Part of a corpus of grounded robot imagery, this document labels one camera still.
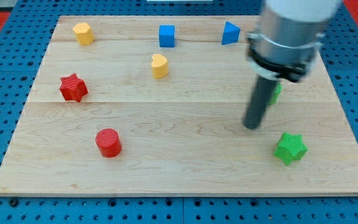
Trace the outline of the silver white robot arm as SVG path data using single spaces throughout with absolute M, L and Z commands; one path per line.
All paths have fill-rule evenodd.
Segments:
M 298 82 L 313 69 L 324 29 L 341 0 L 265 0 L 248 34 L 247 59 L 258 81 Z

